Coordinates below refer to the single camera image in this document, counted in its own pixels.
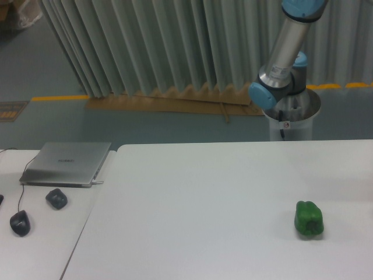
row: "blue joint cap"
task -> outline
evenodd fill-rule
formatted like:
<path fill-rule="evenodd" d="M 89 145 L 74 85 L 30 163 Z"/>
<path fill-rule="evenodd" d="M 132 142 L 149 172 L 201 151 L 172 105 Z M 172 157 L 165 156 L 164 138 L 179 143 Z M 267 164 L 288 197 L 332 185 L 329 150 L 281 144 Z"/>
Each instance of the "blue joint cap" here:
<path fill-rule="evenodd" d="M 277 104 L 275 97 L 259 83 L 250 85 L 249 96 L 256 105 L 264 110 L 271 109 Z"/>
<path fill-rule="evenodd" d="M 324 5 L 325 0 L 283 0 L 282 8 L 295 18 L 313 15 Z"/>
<path fill-rule="evenodd" d="M 300 51 L 294 61 L 293 67 L 307 67 L 307 65 L 307 56 Z"/>

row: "laptop logo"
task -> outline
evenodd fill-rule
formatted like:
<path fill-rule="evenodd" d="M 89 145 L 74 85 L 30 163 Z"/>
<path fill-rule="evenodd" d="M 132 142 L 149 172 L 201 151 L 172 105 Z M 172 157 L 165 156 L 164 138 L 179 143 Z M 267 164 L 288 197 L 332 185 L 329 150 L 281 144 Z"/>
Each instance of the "laptop logo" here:
<path fill-rule="evenodd" d="M 59 159 L 58 162 L 74 162 L 75 159 Z"/>

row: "green bell pepper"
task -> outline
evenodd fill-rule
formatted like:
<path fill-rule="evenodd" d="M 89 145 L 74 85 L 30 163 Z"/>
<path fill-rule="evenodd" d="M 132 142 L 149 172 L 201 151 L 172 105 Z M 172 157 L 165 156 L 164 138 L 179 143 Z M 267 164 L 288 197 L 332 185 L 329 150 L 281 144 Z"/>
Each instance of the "green bell pepper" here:
<path fill-rule="evenodd" d="M 294 225 L 302 235 L 319 235 L 324 231 L 321 210 L 312 201 L 298 201 Z"/>

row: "metal cylinder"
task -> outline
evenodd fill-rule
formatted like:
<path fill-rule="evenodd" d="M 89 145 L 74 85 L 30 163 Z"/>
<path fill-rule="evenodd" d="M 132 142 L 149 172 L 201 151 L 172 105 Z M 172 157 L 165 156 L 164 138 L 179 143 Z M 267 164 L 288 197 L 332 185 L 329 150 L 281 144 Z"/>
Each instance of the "metal cylinder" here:
<path fill-rule="evenodd" d="M 274 47 L 270 54 L 269 61 L 264 72 L 266 79 L 275 80 L 277 87 L 283 86 L 280 81 L 287 81 L 291 67 L 298 55 L 309 30 L 309 23 L 296 22 L 285 18 Z"/>

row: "cardboard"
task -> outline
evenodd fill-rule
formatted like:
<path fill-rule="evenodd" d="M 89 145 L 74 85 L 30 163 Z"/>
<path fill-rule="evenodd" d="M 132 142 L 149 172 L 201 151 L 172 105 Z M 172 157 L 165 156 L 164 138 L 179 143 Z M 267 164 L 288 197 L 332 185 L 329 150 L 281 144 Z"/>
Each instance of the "cardboard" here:
<path fill-rule="evenodd" d="M 13 0 L 12 4 L 14 8 L 18 11 L 18 9 L 25 3 L 27 0 Z"/>
<path fill-rule="evenodd" d="M 209 90 L 207 82 L 197 91 L 192 85 L 188 85 L 183 92 L 179 92 L 175 87 L 170 87 L 165 93 L 155 89 L 148 97 L 195 100 L 206 102 L 217 102 L 227 104 L 250 104 L 248 88 L 250 83 L 246 83 L 240 90 L 236 90 L 232 84 L 229 84 L 224 91 L 220 92 L 217 85 L 213 90 Z M 137 92 L 135 96 L 146 96 L 142 92 Z"/>
<path fill-rule="evenodd" d="M 3 22 L 8 15 L 8 11 L 11 4 L 0 5 L 0 22 Z"/>
<path fill-rule="evenodd" d="M 120 95 L 113 94 L 102 99 L 90 99 L 86 104 L 87 109 L 96 110 L 127 110 L 127 111 L 159 111 L 159 112 L 183 112 L 199 114 L 222 114 L 229 122 L 229 115 L 239 116 L 261 116 L 262 110 L 250 103 L 227 104 L 206 101 L 156 98 L 144 96 Z"/>

